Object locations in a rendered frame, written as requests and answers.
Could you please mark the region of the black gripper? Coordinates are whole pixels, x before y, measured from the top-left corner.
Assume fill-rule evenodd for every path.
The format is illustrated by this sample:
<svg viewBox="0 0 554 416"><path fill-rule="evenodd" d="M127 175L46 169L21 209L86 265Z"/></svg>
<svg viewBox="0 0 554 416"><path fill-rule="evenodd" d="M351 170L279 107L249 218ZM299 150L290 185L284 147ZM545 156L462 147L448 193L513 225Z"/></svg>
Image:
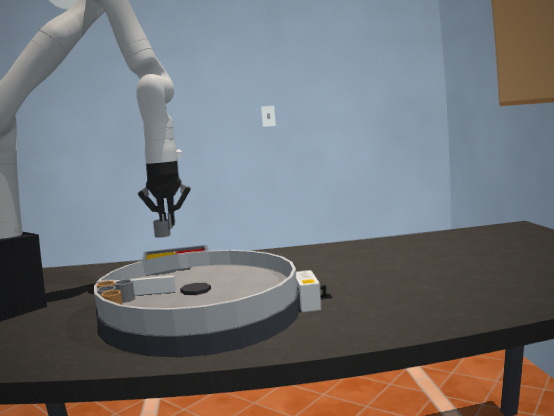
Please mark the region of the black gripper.
<svg viewBox="0 0 554 416"><path fill-rule="evenodd" d="M172 229L175 224L174 211L179 210L189 194L191 187L181 183L178 174L178 162L162 162L146 164L147 182L146 187L138 192L138 196L148 206L152 212L159 213L160 221L166 221L166 213L164 208L164 198L167 198L168 207L168 224L169 229ZM175 174L175 175L174 175ZM173 176L174 175L174 176ZM170 176L170 177L166 177ZM150 178L151 177L151 178ZM160 178L155 178L160 177ZM177 204L174 205L174 196L181 188L182 194ZM158 207L148 197L149 192L156 198ZM151 203L151 202L152 203Z"/></svg>

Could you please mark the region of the grey metal sleeve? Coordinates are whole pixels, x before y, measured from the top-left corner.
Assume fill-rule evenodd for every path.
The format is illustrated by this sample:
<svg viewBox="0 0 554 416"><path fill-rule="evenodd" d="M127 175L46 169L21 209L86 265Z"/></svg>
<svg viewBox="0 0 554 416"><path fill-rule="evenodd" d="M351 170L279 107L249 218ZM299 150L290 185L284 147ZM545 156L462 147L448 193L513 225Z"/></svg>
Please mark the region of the grey metal sleeve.
<svg viewBox="0 0 554 416"><path fill-rule="evenodd" d="M100 287L97 289L97 293L99 293L99 295L101 295L103 292L105 291L110 291L110 290L116 290L116 286L103 286L103 287Z"/></svg>
<svg viewBox="0 0 554 416"><path fill-rule="evenodd" d="M131 282L130 282L131 281ZM119 280L114 283L116 290L121 291L122 303L135 300L133 281L130 279Z"/></svg>
<svg viewBox="0 0 554 416"><path fill-rule="evenodd" d="M156 238L168 237L171 235L168 219L166 219L166 221L160 221L159 219L154 220L153 226L154 226L154 235Z"/></svg>

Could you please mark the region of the white round turntable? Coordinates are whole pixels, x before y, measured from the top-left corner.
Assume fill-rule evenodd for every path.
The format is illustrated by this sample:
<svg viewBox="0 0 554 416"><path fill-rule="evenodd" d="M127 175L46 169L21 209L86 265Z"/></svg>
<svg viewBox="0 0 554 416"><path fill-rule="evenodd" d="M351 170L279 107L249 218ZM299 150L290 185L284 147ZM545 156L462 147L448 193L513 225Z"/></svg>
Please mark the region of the white round turntable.
<svg viewBox="0 0 554 416"><path fill-rule="evenodd" d="M97 293L97 283L123 279L133 281L135 300L121 305ZM94 294L100 336L125 352L156 357L244 348L286 330L300 309L321 310L321 299L333 298L311 270L296 272L282 256L245 250L143 260L100 278Z"/></svg>

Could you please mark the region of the bronze bushing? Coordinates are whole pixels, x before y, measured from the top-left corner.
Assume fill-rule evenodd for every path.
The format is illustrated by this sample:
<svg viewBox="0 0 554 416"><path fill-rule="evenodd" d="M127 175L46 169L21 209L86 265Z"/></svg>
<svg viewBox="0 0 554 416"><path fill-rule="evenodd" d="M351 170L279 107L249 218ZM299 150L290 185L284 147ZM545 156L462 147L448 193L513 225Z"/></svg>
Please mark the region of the bronze bushing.
<svg viewBox="0 0 554 416"><path fill-rule="evenodd" d="M115 286L114 283L115 283L114 281L103 281L103 282L99 282L99 283L97 283L97 289L100 288L100 287L103 287L104 285L105 285L105 286L110 286L110 285ZM110 284L110 285L109 285L109 284Z"/></svg>
<svg viewBox="0 0 554 416"><path fill-rule="evenodd" d="M118 294L117 294L118 293ZM113 301L113 302L116 302L118 304L121 304L123 305L122 303L122 296L121 296L121 291L119 290L110 290L110 291L105 291L101 294L101 296L104 298L104 299L107 299L109 301Z"/></svg>

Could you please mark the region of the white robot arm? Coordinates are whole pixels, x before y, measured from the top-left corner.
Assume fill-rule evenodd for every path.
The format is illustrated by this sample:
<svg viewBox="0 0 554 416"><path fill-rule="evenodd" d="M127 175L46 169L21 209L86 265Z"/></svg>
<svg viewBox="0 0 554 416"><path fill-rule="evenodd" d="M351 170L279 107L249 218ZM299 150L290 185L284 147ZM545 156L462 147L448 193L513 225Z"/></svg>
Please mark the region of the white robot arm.
<svg viewBox="0 0 554 416"><path fill-rule="evenodd" d="M22 235L15 114L104 12L129 69L140 78L136 94L144 123L146 164L182 158L166 110L174 96L173 82L156 58L129 0L77 0L38 31L0 81L0 239Z"/></svg>

